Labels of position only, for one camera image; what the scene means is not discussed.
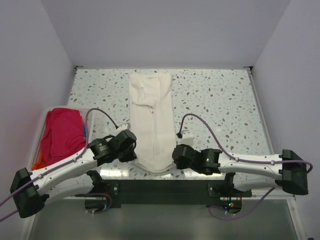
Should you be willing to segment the white t-shirt red print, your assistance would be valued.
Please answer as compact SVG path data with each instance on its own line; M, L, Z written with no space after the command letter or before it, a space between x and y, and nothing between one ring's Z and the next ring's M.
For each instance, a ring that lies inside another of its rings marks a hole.
M129 122L135 134L136 165L151 173L173 167L176 146L170 73L129 76Z

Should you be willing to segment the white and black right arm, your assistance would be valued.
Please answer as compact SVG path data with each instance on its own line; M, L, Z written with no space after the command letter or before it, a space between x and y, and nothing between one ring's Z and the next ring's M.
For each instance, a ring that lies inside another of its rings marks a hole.
M291 195L308 195L308 164L294 151L281 154L245 155L207 148L201 151L179 144L172 152L177 169L191 169L199 174L225 174L232 179L223 183L230 197L252 189L280 188Z

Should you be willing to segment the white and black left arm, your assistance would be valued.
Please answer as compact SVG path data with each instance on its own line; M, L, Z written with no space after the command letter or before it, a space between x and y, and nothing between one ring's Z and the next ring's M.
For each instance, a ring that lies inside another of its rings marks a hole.
M97 138L77 153L50 166L29 172L26 168L18 170L10 186L19 216L24 219L40 212L45 203L53 198L58 184L81 176L103 164L118 159L122 163L136 158L137 137L128 129L117 135Z

